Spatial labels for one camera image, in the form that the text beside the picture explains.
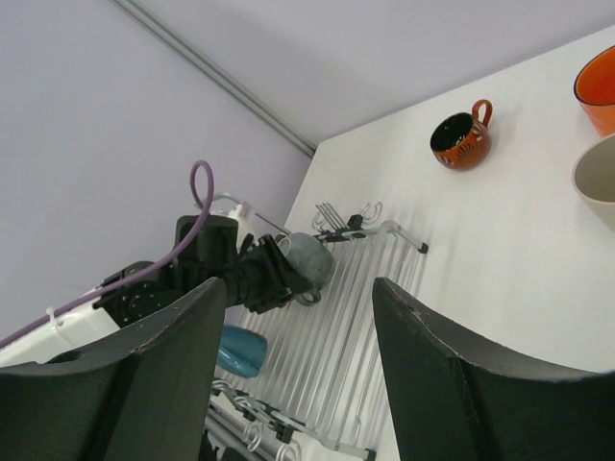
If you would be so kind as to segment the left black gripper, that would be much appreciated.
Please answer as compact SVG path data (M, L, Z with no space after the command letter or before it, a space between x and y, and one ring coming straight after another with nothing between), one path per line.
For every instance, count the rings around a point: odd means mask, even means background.
M257 314L282 308L316 288L291 266L271 234L261 237L225 270L225 286L227 307L243 306Z

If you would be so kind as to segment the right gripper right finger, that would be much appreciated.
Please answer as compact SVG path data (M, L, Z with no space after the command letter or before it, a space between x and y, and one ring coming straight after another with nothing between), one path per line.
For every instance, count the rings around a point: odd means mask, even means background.
M401 459L613 459L613 373L516 352L387 278L372 299Z

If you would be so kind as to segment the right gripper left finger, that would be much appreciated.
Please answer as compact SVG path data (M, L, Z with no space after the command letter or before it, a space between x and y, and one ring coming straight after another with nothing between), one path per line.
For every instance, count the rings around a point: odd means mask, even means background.
M197 459L226 307L208 279L96 342L2 368L2 459Z

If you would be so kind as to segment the grey glazed mug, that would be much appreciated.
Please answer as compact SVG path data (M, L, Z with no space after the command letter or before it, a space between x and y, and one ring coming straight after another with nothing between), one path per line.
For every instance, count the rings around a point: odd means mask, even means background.
M332 280L335 260L332 253L316 237L294 232L277 242L290 266L310 283L310 288L295 299L304 306L321 301L322 289Z

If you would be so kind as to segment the blue speckled mug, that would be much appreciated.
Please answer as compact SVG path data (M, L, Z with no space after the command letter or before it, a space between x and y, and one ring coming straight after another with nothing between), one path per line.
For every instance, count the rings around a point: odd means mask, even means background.
M268 342L262 335L225 324L217 355L217 365L235 376L254 378L260 374L268 354Z

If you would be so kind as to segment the small brown patterned cup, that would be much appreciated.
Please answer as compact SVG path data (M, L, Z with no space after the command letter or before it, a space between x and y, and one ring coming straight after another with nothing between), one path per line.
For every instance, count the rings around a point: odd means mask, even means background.
M491 149L488 124L492 114L492 103L481 99L470 112L446 118L430 137L434 157L451 170L468 170L480 164Z

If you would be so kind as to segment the beige handleless cup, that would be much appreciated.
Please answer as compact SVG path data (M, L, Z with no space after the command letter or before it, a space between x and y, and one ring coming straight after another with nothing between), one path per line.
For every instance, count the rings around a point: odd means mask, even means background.
M585 205L614 231L614 134L593 144L579 157L572 184Z

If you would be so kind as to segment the orange mug black handle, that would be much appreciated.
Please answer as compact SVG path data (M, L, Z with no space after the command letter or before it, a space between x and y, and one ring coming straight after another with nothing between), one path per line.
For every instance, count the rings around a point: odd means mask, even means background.
M614 71L611 46L582 67L573 85L580 107L601 137L614 134Z

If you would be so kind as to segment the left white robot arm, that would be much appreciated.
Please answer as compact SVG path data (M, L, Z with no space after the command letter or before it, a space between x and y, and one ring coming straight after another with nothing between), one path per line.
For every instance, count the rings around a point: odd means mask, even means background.
M4 367L50 359L167 307L210 278L224 281L227 305L253 313L283 307L315 284L284 257L273 236L239 241L238 224L211 215L171 261L156 267L139 261L102 283L104 294L69 311L51 310L34 328L1 343Z

